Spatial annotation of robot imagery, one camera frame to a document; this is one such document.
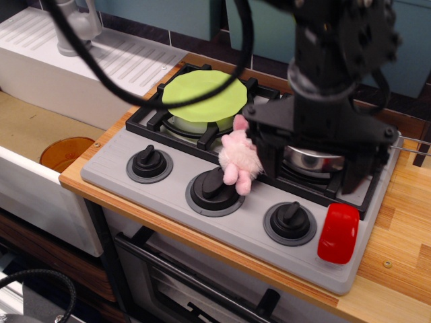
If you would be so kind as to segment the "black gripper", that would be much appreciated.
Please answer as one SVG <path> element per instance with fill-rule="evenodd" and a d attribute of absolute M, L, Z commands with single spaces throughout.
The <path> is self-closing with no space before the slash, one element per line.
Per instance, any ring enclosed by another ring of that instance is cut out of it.
<path fill-rule="evenodd" d="M 268 177 L 276 178 L 286 146 L 345 158 L 342 194 L 386 165 L 397 128 L 355 110 L 348 99 L 316 102 L 299 95 L 243 108 L 248 136 Z"/>

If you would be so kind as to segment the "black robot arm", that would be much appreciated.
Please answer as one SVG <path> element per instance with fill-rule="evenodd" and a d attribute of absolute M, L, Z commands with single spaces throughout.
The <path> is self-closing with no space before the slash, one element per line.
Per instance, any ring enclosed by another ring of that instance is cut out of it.
<path fill-rule="evenodd" d="M 247 107 L 248 136 L 264 173 L 277 177 L 286 147 L 344 159 L 342 191 L 349 194 L 383 168 L 397 129 L 376 119 L 379 108 L 354 105 L 356 84 L 374 78 L 389 101 L 381 67 L 396 57 L 400 36 L 390 1 L 274 1 L 296 21 L 294 58 L 288 67 L 293 95 Z"/>

